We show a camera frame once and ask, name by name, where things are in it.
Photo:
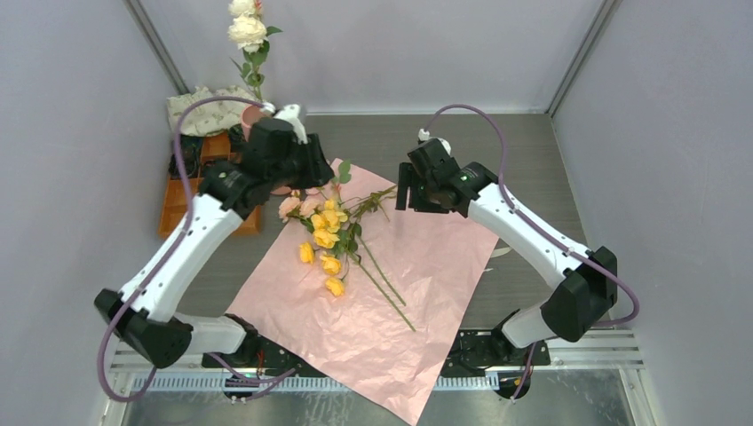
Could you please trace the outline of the white rose stem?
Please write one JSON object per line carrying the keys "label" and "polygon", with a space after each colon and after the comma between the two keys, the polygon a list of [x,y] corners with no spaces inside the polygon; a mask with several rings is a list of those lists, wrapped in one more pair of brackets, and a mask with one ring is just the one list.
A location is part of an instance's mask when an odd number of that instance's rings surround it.
{"label": "white rose stem", "polygon": [[264,4],[258,0],[233,0],[228,5],[233,21],[228,27],[228,39],[241,52],[242,59],[232,59],[239,76],[250,93],[259,101],[264,100],[262,86],[266,76],[261,68],[266,63],[271,44],[269,38],[283,32],[264,22]]}

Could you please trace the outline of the cream printed ribbon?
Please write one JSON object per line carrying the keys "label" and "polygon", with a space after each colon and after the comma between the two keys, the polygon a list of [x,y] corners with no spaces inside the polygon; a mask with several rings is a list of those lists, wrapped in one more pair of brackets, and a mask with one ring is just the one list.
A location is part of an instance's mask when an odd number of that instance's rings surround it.
{"label": "cream printed ribbon", "polygon": [[509,255],[511,252],[511,247],[495,248],[487,261],[484,272],[493,271],[501,263],[501,258],[503,256]]}

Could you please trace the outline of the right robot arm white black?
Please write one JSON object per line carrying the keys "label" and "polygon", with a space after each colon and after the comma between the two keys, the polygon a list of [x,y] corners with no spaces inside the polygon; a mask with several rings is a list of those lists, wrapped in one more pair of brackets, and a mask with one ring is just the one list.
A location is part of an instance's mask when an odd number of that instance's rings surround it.
{"label": "right robot arm white black", "polygon": [[574,343],[616,304],[616,257],[569,239],[517,201],[485,166],[460,167],[440,138],[421,142],[400,164],[398,210],[455,212],[484,226],[519,253],[552,293],[495,327],[495,357],[517,363],[532,343],[561,338]]}

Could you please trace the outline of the purple and pink wrapping paper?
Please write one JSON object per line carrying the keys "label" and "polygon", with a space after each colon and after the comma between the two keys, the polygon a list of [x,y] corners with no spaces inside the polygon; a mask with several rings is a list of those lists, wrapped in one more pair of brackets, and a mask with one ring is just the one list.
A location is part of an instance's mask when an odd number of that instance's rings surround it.
{"label": "purple and pink wrapping paper", "polygon": [[228,312],[415,425],[497,237],[457,214],[394,205],[362,219],[361,263],[347,265],[341,296],[326,289],[319,264],[300,260],[311,235],[291,221]]}

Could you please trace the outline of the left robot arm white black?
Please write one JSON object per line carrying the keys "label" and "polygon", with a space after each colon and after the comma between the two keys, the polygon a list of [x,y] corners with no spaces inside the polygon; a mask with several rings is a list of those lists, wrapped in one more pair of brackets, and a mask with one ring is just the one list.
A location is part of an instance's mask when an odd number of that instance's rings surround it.
{"label": "left robot arm white black", "polygon": [[209,352],[223,353],[239,367],[250,365],[259,353],[251,324],[233,314],[179,314],[179,302],[217,248],[272,191],[305,190],[333,177],[318,134],[301,133],[279,118],[261,119],[251,127],[240,161],[217,160],[208,167],[190,211],[158,252],[120,290],[101,290],[95,307],[156,368]]}

